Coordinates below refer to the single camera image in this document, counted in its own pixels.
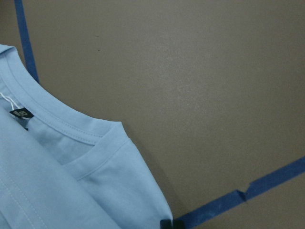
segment torn tape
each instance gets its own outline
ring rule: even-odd
[[[194,228],[303,172],[305,172],[305,157],[253,181],[246,192],[235,190],[178,219],[184,221],[186,229]]]
[[[27,23],[25,20],[22,0],[15,0],[15,9],[25,64],[30,75],[34,78],[34,80],[36,80],[36,82],[39,83]]]

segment cardboard surface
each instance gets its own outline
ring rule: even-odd
[[[304,156],[302,1],[24,8],[41,85],[122,121],[176,218]],[[22,53],[13,2],[0,1],[0,23]],[[304,188],[301,175],[197,228],[302,228]]]

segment light blue fabric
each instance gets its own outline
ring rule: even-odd
[[[122,123],[59,101],[12,46],[0,45],[0,93],[4,229],[158,229],[173,219]],[[34,117],[14,117],[12,106]]]

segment blue tape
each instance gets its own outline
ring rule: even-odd
[[[294,177],[305,172],[305,157],[286,165],[262,178],[250,183],[246,192],[235,190],[202,207],[187,213],[179,220],[183,220],[186,229],[194,228],[222,213],[228,211],[247,200],[250,200]]]
[[[37,81],[37,83],[39,83],[34,55],[32,52],[30,37],[29,37],[29,33],[28,33],[26,20],[25,20],[22,0],[15,0],[15,9],[16,9],[16,14],[17,14],[19,33],[20,33],[26,68],[27,68],[28,72],[30,73],[30,75]]]

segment neckline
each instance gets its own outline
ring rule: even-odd
[[[77,179],[90,174],[131,141],[120,121],[88,116],[46,91],[27,71],[14,46],[0,44],[0,77],[36,118],[63,135],[93,145],[87,153],[63,165]]]

